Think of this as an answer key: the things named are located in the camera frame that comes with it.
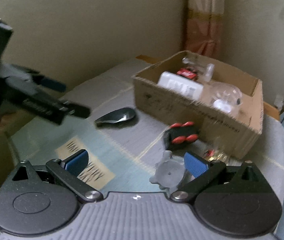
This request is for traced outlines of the white plastic box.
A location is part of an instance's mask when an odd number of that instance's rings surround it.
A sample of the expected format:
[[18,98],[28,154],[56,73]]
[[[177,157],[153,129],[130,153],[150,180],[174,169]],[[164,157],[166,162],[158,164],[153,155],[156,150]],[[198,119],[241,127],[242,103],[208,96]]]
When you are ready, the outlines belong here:
[[200,83],[170,72],[163,72],[157,85],[192,100],[199,100],[204,88]]

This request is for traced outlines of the pink beige curtain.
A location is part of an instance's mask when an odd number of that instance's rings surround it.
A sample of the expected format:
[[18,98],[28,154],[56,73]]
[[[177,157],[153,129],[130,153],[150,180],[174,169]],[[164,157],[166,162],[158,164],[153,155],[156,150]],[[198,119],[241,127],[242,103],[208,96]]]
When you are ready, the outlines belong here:
[[222,40],[224,0],[187,0],[185,50],[216,59]]

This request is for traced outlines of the clear round jar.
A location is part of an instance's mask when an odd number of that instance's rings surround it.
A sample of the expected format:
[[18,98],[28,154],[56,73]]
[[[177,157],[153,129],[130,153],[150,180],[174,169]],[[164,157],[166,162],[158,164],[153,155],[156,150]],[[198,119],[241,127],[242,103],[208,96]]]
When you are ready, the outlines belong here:
[[198,74],[196,81],[210,82],[213,76],[215,65],[213,63],[200,63],[198,59],[192,57],[184,57],[182,59],[183,68],[195,70]]

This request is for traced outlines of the red toy train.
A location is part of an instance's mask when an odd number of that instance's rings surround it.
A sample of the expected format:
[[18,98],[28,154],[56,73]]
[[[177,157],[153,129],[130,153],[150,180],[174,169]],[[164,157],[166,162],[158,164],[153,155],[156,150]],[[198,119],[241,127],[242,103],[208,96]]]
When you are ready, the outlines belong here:
[[195,70],[181,68],[176,72],[177,75],[187,78],[189,80],[196,81],[198,79],[198,74]]

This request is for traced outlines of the grey elephant figurine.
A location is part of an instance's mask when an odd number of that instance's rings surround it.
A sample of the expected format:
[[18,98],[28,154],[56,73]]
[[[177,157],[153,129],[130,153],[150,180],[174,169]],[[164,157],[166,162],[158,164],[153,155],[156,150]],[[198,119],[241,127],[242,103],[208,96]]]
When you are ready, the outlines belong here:
[[174,156],[172,151],[166,150],[155,167],[155,174],[149,178],[149,182],[159,185],[159,188],[165,190],[168,195],[177,191],[190,179],[184,158]]

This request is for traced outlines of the glass bottle silver cap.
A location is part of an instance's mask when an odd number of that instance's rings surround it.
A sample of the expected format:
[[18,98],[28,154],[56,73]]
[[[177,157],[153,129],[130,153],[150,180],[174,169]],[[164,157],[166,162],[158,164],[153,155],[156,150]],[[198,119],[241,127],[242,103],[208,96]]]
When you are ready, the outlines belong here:
[[230,157],[224,152],[224,145],[217,139],[207,144],[203,157],[207,161],[219,160],[226,164],[230,160]]

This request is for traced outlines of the black toy car red wheels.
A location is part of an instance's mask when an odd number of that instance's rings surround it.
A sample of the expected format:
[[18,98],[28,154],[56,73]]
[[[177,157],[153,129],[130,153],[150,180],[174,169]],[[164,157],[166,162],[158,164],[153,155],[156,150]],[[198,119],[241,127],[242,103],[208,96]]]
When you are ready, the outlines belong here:
[[171,125],[163,134],[165,150],[176,151],[185,148],[198,140],[198,133],[192,121]]

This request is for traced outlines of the wall power socket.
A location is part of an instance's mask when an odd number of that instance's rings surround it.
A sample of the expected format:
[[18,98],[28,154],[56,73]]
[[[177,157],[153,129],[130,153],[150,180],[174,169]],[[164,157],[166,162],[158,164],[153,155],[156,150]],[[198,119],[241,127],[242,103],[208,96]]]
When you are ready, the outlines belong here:
[[284,107],[284,97],[280,94],[275,96],[274,107],[281,112]]

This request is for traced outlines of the cardboard box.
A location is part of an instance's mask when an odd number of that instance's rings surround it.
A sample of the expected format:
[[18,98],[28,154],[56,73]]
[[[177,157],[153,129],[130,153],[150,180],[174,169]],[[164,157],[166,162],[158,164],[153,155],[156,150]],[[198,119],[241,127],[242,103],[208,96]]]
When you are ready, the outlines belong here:
[[[185,57],[201,65],[214,64],[212,82],[228,83],[239,88],[243,97],[237,116],[233,117],[211,106],[209,84],[204,85],[198,101],[158,86],[161,74],[165,71],[176,73]],[[138,109],[168,125],[194,122],[199,129],[200,140],[218,142],[225,153],[237,159],[242,159],[262,134],[262,81],[227,63],[190,51],[180,51],[135,74],[133,85]]]

